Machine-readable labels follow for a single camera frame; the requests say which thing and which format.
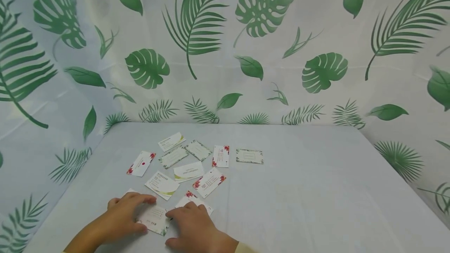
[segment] fabric backdrop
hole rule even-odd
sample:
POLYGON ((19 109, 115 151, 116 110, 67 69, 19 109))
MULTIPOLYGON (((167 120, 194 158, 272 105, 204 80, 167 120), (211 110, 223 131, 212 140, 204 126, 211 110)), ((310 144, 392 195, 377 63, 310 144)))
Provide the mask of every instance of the fabric backdrop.
POLYGON ((125 121, 352 125, 450 226, 449 20, 450 0, 0 0, 0 252, 125 121))

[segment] sleeve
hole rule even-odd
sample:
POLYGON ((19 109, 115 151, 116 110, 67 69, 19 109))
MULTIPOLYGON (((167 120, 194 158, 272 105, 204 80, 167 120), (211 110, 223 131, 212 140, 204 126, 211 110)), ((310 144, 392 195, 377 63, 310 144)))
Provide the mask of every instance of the sleeve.
POLYGON ((245 243, 239 242, 234 253, 257 253, 255 250, 248 247, 245 243))

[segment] table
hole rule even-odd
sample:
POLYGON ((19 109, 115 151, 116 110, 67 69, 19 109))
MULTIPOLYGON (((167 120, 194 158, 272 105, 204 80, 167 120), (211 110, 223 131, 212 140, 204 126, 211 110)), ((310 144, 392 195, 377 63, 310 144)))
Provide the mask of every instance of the table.
MULTIPOLYGON (((143 177, 126 174, 141 150, 164 153, 157 142, 181 132, 183 144, 198 140, 211 150, 230 145, 227 176, 205 202, 218 229, 261 253, 434 253, 448 248, 450 231, 390 167, 364 136, 344 126, 198 125, 120 123, 104 137, 85 167, 33 237, 25 253, 60 252, 106 203, 129 188, 144 186, 160 170, 154 160, 143 177), (262 150, 264 165, 235 161, 236 148, 262 150)), ((211 168, 212 155, 203 162, 211 168)), ((174 167, 195 162, 192 155, 174 167)), ((173 208, 193 189, 181 183, 174 196, 157 204, 173 208)), ((170 252, 165 237, 148 232, 98 252, 170 252)))

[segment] hand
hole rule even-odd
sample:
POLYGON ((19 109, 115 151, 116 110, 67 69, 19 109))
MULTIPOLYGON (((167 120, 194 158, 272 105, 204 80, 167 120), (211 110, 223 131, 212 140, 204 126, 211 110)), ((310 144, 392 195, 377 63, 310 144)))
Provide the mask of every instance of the hand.
POLYGON ((128 192, 121 199, 108 202, 107 211, 89 223, 64 250, 66 253, 90 253, 104 243, 116 241, 131 233, 146 233, 144 224, 134 222, 134 209, 141 203, 153 204, 156 197, 128 192))
POLYGON ((184 253, 234 253, 238 242, 216 229, 204 205, 194 202, 166 213, 174 218, 180 237, 169 238, 166 245, 184 253))

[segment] white business card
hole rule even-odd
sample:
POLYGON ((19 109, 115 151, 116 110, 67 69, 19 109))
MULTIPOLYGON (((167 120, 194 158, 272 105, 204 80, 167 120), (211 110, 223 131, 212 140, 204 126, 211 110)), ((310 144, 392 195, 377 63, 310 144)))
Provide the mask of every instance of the white business card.
POLYGON ((214 146, 212 156, 213 167, 228 168, 230 162, 230 146, 214 146))
POLYGON ((212 151, 197 140, 193 140, 192 143, 184 148, 199 161, 204 161, 212 153, 212 151))
POLYGON ((127 192, 125 192, 125 194, 127 194, 127 193, 129 193, 129 192, 137 192, 137 191, 135 191, 135 190, 133 190, 133 189, 129 189, 129 190, 127 190, 127 192))
POLYGON ((166 153, 158 160, 161 162, 164 168, 168 169, 188 155, 189 153, 187 153, 187 151, 182 146, 180 146, 172 150, 171 152, 166 153))
POLYGON ((211 215, 211 213, 214 211, 214 209, 211 206, 207 205, 203 200, 196 197, 195 194, 193 194, 190 191, 186 192, 186 194, 177 203, 175 208, 184 207, 189 202, 194 202, 196 206, 204 205, 206 208, 206 211, 208 212, 208 215, 211 215))
POLYGON ((260 150, 236 149, 236 161, 264 164, 263 153, 260 150))
POLYGON ((217 168, 213 167, 208 173, 198 179, 192 187, 194 187, 203 198, 206 198, 223 181, 225 181, 225 179, 226 177, 220 173, 217 168))
POLYGON ((157 173, 145 183, 145 186, 157 193, 163 199, 169 200, 180 184, 162 174, 160 171, 157 171, 157 173))
POLYGON ((191 164, 183 165, 180 167, 175 167, 173 169, 175 174, 175 181, 178 183, 186 182, 205 174, 202 163, 200 161, 191 164))
POLYGON ((139 153, 138 158, 136 158, 131 167, 128 168, 127 174, 142 177, 155 156, 156 153, 142 151, 141 153, 139 153))
POLYGON ((166 217, 166 212, 168 211, 160 206, 146 205, 139 211, 136 222, 145 224, 147 229, 164 236, 172 220, 166 217))
POLYGON ((186 139, 183 137, 183 135, 181 135, 180 132, 178 132, 177 134, 171 135, 170 137, 160 141, 158 144, 161 149, 166 152, 172 149, 172 147, 183 143, 184 141, 186 141, 186 139))

